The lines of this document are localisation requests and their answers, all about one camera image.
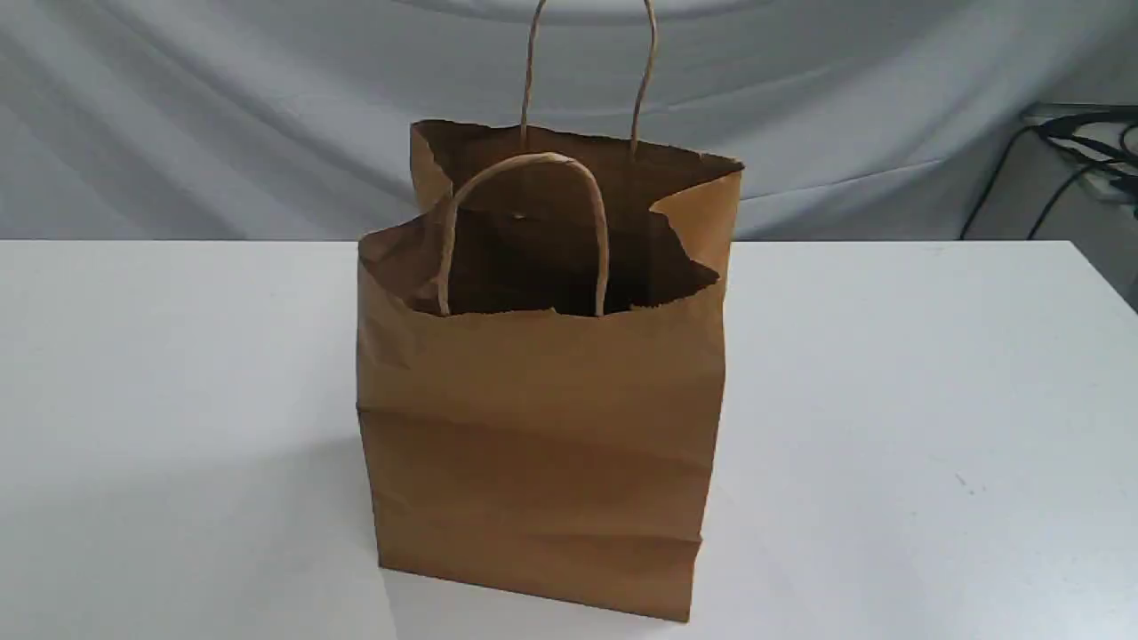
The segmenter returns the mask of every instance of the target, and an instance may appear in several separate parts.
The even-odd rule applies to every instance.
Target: white cloth backdrop
[[[0,237],[355,238],[407,125],[513,123],[535,0],[0,0]],[[657,0],[646,139],[748,164],[744,238],[948,237],[993,132],[1133,0]],[[640,0],[553,0],[535,121],[625,134]]]

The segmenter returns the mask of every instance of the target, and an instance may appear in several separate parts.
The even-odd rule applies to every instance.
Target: white table
[[[376,568],[353,245],[0,243],[0,638],[1138,638],[1138,318],[1074,249],[731,278],[683,626]]]

